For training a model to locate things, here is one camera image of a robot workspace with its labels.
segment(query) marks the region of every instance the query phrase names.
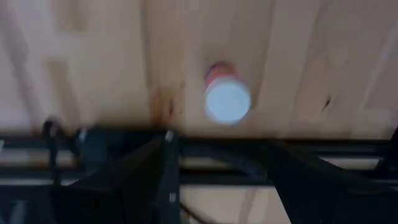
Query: wooden ceiling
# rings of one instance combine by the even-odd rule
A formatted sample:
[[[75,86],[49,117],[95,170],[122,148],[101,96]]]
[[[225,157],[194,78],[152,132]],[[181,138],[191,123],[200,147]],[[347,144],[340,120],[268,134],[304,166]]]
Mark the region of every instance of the wooden ceiling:
[[[55,115],[71,128],[159,124],[201,136],[379,139],[398,124],[395,0],[2,4],[2,130]],[[252,94],[235,126],[213,123],[203,108],[203,77],[219,60],[235,63]]]

